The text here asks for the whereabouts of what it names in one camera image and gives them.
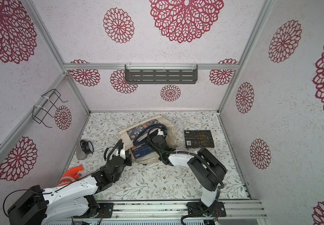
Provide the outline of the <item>cream canvas tote bag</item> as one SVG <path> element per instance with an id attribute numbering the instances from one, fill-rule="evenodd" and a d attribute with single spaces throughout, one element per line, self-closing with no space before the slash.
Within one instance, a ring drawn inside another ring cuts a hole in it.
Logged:
<path id="1" fill-rule="evenodd" d="M 131 152 L 131 148 L 133 146 L 133 140 L 135 138 L 147 137 L 147 133 L 148 133 L 147 128 L 155 124 L 162 124 L 167 128 L 166 141 L 168 146 L 172 149 L 176 149 L 178 147 L 177 129 L 165 117 L 158 115 L 156 117 L 142 121 L 134 126 L 126 128 L 119 132 L 119 136 L 123 140 L 123 143 L 125 145 L 125 150 L 126 152 L 131 154 L 133 162 L 147 165 L 159 161 L 159 154 L 156 151 L 152 157 L 149 157 L 141 161 L 137 161 L 136 159 L 134 159 L 134 156 L 132 155 Z"/>

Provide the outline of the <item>black gold patterned book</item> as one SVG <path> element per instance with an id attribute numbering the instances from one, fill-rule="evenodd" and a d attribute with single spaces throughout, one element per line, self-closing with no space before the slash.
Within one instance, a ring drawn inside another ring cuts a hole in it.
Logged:
<path id="1" fill-rule="evenodd" d="M 210 130 L 184 130 L 186 148 L 214 148 Z"/>

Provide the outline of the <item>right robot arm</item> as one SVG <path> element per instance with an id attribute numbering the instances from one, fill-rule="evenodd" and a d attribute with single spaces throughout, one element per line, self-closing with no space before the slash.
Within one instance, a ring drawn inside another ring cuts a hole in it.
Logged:
<path id="1" fill-rule="evenodd" d="M 159 155 L 159 160 L 169 166 L 189 168 L 203 187 L 200 208 L 213 208 L 218 202 L 221 189 L 224 188 L 226 167 L 206 148 L 197 152 L 178 151 L 170 148 L 166 141 L 167 129 L 148 131 L 147 142 Z"/>

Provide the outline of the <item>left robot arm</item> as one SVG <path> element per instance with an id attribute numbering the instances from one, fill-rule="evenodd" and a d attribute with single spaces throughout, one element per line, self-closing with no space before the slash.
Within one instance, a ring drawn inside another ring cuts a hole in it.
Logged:
<path id="1" fill-rule="evenodd" d="M 42 189 L 39 185 L 24 190 L 24 194 L 3 212 L 12 225 L 46 225 L 66 217 L 92 217 L 100 206 L 95 194 L 117 182 L 126 166 L 132 164 L 121 139 L 106 157 L 106 164 L 77 181 L 60 187 Z"/>

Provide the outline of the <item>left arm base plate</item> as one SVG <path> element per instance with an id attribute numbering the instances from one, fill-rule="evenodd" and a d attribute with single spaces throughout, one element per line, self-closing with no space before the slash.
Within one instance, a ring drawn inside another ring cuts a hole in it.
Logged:
<path id="1" fill-rule="evenodd" d="M 88 205 L 88 210 L 81 216 L 73 216 L 76 218 L 111 218 L 114 204 L 113 203 L 94 203 Z"/>

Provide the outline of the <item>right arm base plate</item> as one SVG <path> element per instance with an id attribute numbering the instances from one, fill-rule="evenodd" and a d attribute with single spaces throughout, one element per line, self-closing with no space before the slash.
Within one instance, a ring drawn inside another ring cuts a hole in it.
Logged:
<path id="1" fill-rule="evenodd" d="M 191 217 L 226 217 L 226 210 L 223 202 L 213 203 L 205 206 L 201 201 L 187 203 L 188 215 Z"/>

